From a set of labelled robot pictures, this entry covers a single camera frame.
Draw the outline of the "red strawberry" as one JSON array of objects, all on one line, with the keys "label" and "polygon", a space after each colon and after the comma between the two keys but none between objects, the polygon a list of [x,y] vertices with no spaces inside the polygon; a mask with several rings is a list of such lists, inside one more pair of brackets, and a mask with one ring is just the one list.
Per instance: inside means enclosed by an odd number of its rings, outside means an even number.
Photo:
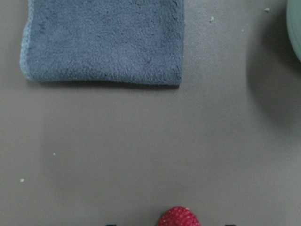
[{"label": "red strawberry", "polygon": [[167,210],[158,220],[158,226],[201,226],[197,216],[189,208],[175,206]]}]

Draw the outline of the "green bowl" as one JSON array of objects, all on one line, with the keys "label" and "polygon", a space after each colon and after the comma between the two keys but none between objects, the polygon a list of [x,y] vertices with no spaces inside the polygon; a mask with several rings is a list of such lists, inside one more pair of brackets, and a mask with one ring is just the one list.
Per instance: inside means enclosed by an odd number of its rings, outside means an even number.
[{"label": "green bowl", "polygon": [[301,0],[288,0],[286,24],[292,48],[301,61]]}]

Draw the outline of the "grey folded cloth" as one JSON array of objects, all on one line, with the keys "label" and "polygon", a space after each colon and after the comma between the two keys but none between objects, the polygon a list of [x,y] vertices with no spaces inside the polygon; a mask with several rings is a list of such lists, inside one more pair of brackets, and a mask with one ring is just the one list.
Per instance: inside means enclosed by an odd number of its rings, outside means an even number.
[{"label": "grey folded cloth", "polygon": [[33,81],[181,83],[183,0],[31,0],[20,68]]}]

